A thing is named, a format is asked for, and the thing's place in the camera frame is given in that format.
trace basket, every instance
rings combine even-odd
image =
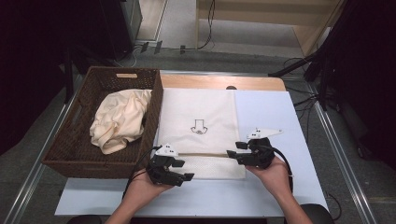
[[[127,89],[153,90],[143,120],[143,134],[128,143],[127,148],[105,155],[91,143],[90,127],[105,97]],[[91,67],[42,163],[66,177],[130,177],[140,157],[153,147],[162,101],[163,84],[157,69]],[[136,171],[145,168],[148,162],[149,156]]]

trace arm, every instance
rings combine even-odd
[[[147,205],[162,192],[172,188],[169,185],[154,185],[149,179],[149,175],[143,172],[146,171],[141,170],[136,172],[137,176],[129,185],[119,207],[110,216],[106,224],[129,223],[135,212]]]
[[[265,170],[252,166],[247,166],[247,169],[256,175],[275,197],[289,224],[312,223],[290,191],[285,162],[274,157],[271,165]]]

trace white table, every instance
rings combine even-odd
[[[271,136],[273,147],[288,159],[294,175],[294,196],[299,203],[327,208],[317,173],[286,91],[235,93],[241,140],[254,128],[281,129]],[[69,178],[56,216],[110,215],[118,206],[126,179]],[[282,217],[272,195],[247,172],[242,180],[197,180],[174,187],[141,209],[137,217]]]

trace white fabric bag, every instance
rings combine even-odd
[[[110,154],[126,148],[143,133],[142,119],[151,90],[126,90],[109,94],[96,111],[90,128],[92,144]]]
[[[194,178],[244,178],[245,167],[227,158],[239,141],[234,92],[164,89],[158,145],[171,144],[185,161],[178,173]]]

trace person's right hand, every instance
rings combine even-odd
[[[267,188],[267,190],[277,197],[279,194],[291,194],[289,185],[289,174],[286,163],[277,156],[266,169],[246,166],[247,170],[256,175]]]

